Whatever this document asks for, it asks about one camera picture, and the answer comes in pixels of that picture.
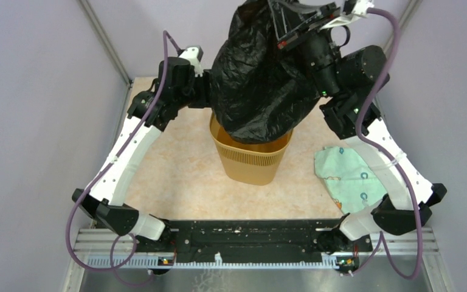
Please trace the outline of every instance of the black mounting bracket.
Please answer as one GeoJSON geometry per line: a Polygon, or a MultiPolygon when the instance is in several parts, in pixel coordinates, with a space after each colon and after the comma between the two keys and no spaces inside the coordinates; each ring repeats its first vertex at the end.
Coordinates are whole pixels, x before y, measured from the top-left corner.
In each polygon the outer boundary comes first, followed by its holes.
{"type": "MultiPolygon", "coordinates": [[[[446,187],[443,184],[432,185],[432,195],[427,203],[420,202],[418,204],[422,226],[432,216],[431,207],[439,203],[445,195],[446,187]]],[[[402,235],[416,229],[414,211],[397,210],[388,194],[384,196],[380,205],[372,211],[372,215],[373,220],[382,230],[393,235],[402,235]]]]}

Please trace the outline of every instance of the cable tie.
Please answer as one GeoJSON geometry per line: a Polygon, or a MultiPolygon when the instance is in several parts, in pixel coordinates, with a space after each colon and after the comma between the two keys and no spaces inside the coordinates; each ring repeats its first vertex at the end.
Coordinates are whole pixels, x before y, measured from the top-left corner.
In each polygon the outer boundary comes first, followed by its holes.
{"type": "Polygon", "coordinates": [[[380,165],[380,166],[374,166],[371,167],[373,171],[378,171],[378,170],[384,170],[384,169],[390,169],[391,167],[394,167],[395,165],[399,164],[400,161],[404,158],[407,157],[407,153],[403,152],[402,150],[395,156],[395,159],[391,160],[389,163],[380,165]]]}

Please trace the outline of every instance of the metal post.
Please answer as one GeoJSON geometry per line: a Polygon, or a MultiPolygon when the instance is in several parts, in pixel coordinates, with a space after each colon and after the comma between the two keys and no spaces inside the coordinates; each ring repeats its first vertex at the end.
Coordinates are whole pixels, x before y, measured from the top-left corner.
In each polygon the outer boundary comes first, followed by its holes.
{"type": "Polygon", "coordinates": [[[94,12],[94,9],[92,9],[92,6],[88,2],[88,0],[77,0],[78,3],[80,4],[81,10],[87,17],[93,31],[95,32],[99,42],[103,46],[103,49],[105,50],[105,53],[107,54],[108,58],[114,65],[115,69],[121,76],[122,80],[126,83],[126,85],[131,85],[132,80],[128,76],[128,73],[126,72],[126,69],[124,65],[122,64],[116,50],[112,46],[112,43],[110,42],[110,39],[106,35],[105,29],[101,25],[101,22],[99,21],[97,15],[94,12]]]}

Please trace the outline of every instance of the light green cloth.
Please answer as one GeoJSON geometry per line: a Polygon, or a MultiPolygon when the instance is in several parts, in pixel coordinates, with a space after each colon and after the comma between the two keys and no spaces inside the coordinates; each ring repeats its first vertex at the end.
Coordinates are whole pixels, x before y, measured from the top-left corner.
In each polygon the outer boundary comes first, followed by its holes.
{"type": "Polygon", "coordinates": [[[343,213],[355,213],[380,200],[386,189],[366,162],[350,148],[329,147],[314,154],[314,171],[324,179],[343,213]]]}

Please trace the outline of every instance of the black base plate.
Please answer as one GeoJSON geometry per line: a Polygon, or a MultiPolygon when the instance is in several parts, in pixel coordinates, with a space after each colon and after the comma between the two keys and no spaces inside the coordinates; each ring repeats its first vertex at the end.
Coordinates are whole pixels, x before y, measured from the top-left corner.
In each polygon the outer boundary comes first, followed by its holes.
{"type": "MultiPolygon", "coordinates": [[[[178,262],[224,263],[321,262],[314,240],[339,220],[168,221],[171,232],[161,241],[137,237],[137,252],[175,252],[178,262]]],[[[372,250],[363,237],[354,242],[359,252],[372,250]]],[[[353,245],[345,247],[352,252],[353,245]]]]}

